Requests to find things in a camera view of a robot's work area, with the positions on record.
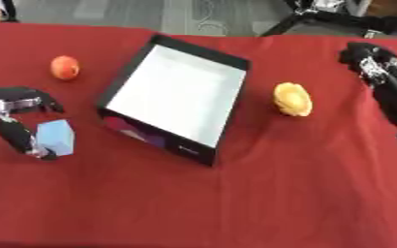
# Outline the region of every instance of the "yellow toy fruit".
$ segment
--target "yellow toy fruit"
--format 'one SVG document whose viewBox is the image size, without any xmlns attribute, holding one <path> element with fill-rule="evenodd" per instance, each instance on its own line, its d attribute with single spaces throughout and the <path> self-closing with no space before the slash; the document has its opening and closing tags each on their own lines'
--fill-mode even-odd
<svg viewBox="0 0 397 248">
<path fill-rule="evenodd" d="M 313 109 L 309 93 L 299 84 L 284 82 L 274 89 L 274 103 L 292 116 L 308 116 Z"/>
</svg>

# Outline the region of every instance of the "toy fruit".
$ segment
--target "toy fruit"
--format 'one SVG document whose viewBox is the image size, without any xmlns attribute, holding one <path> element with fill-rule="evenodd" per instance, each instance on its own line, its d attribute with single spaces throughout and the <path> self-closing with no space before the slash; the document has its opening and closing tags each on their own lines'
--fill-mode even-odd
<svg viewBox="0 0 397 248">
<path fill-rule="evenodd" d="M 308 116 L 313 109 L 309 93 L 299 84 L 285 82 L 274 89 L 274 103 L 292 116 Z"/>
<path fill-rule="evenodd" d="M 51 72 L 59 79 L 69 80 L 79 74 L 79 64 L 76 59 L 69 56 L 59 56 L 51 62 Z"/>
</svg>

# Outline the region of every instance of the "red fabric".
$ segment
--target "red fabric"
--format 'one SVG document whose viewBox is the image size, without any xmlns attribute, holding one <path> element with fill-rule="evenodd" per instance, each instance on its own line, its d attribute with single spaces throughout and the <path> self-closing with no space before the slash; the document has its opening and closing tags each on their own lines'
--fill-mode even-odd
<svg viewBox="0 0 397 248">
<path fill-rule="evenodd" d="M 353 38 L 179 37 L 252 60 L 214 169 L 103 127 L 93 106 L 152 35 L 141 29 L 0 24 L 0 86 L 51 93 L 67 113 L 22 114 L 31 128 L 67 118 L 76 154 L 46 163 L 0 139 L 0 244 L 126 247 L 397 247 L 397 139 L 338 52 Z M 374 40 L 397 51 L 397 40 Z M 71 55 L 74 82 L 49 74 Z M 307 118 L 272 106 L 301 83 Z"/>
</svg>

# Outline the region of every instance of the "gray floor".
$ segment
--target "gray floor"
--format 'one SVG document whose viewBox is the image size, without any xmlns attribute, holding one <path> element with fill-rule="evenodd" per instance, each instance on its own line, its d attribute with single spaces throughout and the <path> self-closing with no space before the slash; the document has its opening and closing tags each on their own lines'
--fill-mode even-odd
<svg viewBox="0 0 397 248">
<path fill-rule="evenodd" d="M 22 22 L 145 27 L 170 34 L 257 36 L 290 13 L 283 0 L 15 0 Z M 291 33 L 354 35 L 330 25 Z"/>
</svg>

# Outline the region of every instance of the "metal robotic hand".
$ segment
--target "metal robotic hand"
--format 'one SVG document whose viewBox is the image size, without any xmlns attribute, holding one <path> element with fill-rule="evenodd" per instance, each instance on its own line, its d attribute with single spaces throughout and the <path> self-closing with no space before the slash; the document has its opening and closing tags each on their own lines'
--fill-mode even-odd
<svg viewBox="0 0 397 248">
<path fill-rule="evenodd" d="M 27 87 L 0 88 L 0 137 L 18 152 L 43 160 L 54 160 L 57 155 L 36 143 L 35 137 L 11 113 L 51 109 L 64 112 L 63 107 L 49 94 Z"/>
<path fill-rule="evenodd" d="M 340 62 L 366 80 L 388 120 L 397 125 L 397 54 L 381 46 L 348 43 Z"/>
</svg>

